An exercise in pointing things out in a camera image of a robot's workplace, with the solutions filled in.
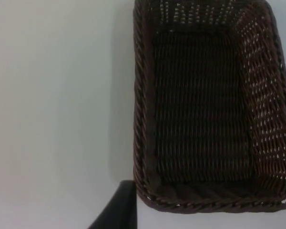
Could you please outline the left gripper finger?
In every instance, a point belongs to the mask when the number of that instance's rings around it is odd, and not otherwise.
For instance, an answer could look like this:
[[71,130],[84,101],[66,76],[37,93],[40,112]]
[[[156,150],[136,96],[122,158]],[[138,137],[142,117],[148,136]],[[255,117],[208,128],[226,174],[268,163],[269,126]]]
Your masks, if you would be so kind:
[[113,197],[89,229],[137,229],[137,193],[134,181],[120,182]]

